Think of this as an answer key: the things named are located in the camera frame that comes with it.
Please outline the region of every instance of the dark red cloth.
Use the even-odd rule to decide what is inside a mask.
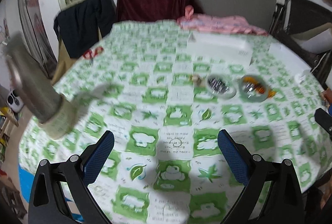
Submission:
[[[184,16],[187,5],[200,9],[194,0],[117,0],[117,21],[176,20]]]

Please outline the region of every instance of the white paper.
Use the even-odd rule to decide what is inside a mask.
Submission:
[[[320,54],[332,49],[332,29],[329,28],[317,36],[299,44],[310,53]]]
[[[246,40],[221,34],[193,32],[187,42],[187,53],[208,56],[248,67],[252,57],[252,45]]]

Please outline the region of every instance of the white box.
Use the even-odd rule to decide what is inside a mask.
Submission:
[[[222,34],[193,32],[187,42],[188,54],[223,59],[248,67],[251,63],[252,44],[238,37]]]

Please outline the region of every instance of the white cable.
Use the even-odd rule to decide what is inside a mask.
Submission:
[[[326,56],[327,52],[322,56],[322,58],[319,60],[318,64],[316,67],[313,68],[313,70],[310,73],[313,73],[315,69],[319,66],[320,62],[322,62],[323,58]]]

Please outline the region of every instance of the tablecloth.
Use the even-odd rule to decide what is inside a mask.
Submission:
[[[226,129],[252,154],[291,159],[302,192],[308,189],[332,167],[331,141],[314,120],[322,90],[315,78],[296,84],[268,53],[272,37],[232,36],[253,44],[253,63],[245,69],[191,56],[189,35],[172,21],[115,24],[96,45],[104,53],[93,65],[79,59],[55,86],[80,105],[73,131],[51,140],[33,117],[19,146],[21,167],[34,174],[42,159],[65,161],[110,130],[114,149],[89,190],[113,223],[219,223],[243,189],[217,146]],[[257,74],[277,94],[262,103],[239,94],[222,100],[194,88],[192,73],[223,73],[234,82]],[[70,197],[65,185],[64,191]]]

